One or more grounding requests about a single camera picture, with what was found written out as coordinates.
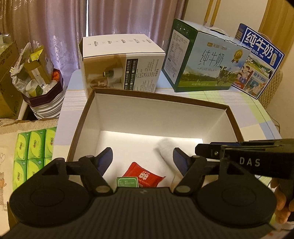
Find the table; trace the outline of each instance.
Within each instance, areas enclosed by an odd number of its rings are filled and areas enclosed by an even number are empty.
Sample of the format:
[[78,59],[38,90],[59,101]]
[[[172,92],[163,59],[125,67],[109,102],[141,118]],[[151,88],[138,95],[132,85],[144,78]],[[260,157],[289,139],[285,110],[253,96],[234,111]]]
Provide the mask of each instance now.
[[[229,105],[246,141],[281,138],[277,128],[260,102],[234,87],[229,90],[175,93],[161,72],[156,93]],[[81,70],[76,70],[71,76],[59,116],[53,158],[67,158],[71,141],[86,102],[87,98],[83,89]]]

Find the cable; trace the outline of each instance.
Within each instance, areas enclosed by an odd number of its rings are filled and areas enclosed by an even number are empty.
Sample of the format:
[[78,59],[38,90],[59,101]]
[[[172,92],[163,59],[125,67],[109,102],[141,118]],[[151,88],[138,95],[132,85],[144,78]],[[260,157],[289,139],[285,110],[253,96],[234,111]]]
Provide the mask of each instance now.
[[273,121],[275,121],[275,122],[277,122],[278,123],[278,125],[275,125],[276,127],[278,127],[279,129],[278,129],[278,132],[280,133],[280,129],[281,129],[281,127],[280,127],[280,124],[279,124],[279,122],[278,121],[276,121],[268,112],[267,112],[267,114],[269,115],[269,117],[273,120]]

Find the curtain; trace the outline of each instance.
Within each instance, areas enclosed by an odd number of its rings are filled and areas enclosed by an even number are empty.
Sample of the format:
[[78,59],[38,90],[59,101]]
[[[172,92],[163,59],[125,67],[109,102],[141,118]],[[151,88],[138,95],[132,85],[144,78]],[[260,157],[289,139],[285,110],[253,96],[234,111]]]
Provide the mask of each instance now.
[[185,0],[88,0],[89,36],[145,34],[165,49]]
[[86,35],[86,0],[0,0],[0,32],[21,50],[44,45],[68,85],[79,68],[78,43]]
[[282,67],[294,42],[294,8],[286,0],[268,0],[259,32],[285,54]]

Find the white product box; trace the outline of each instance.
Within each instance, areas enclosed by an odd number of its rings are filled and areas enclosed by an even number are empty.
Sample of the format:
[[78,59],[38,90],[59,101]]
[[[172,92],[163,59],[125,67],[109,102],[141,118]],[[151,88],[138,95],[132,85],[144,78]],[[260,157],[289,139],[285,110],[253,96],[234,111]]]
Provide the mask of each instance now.
[[83,37],[79,48],[87,96],[91,86],[155,92],[165,52],[146,35]]
[[[174,173],[155,150],[163,137],[172,138],[190,156],[195,155],[198,143],[243,141],[227,105],[96,88],[82,113],[67,161],[98,155],[111,147],[113,161],[103,178],[113,189],[116,178],[124,175],[132,162],[156,175],[166,176],[158,187],[169,187]],[[70,179],[81,183],[79,176],[70,176]]]

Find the white wall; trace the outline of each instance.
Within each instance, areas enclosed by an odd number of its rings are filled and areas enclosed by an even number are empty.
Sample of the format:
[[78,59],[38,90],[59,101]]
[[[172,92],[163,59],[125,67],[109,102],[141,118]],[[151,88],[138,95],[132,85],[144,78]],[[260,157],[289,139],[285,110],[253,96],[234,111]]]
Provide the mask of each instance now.
[[282,67],[283,80],[267,107],[268,113],[280,123],[282,138],[294,138],[294,45]]
[[[214,27],[235,37],[240,23],[258,31],[268,0],[222,0]],[[184,20],[203,24],[209,0],[189,0]],[[216,5],[214,0],[206,26],[210,25]]]

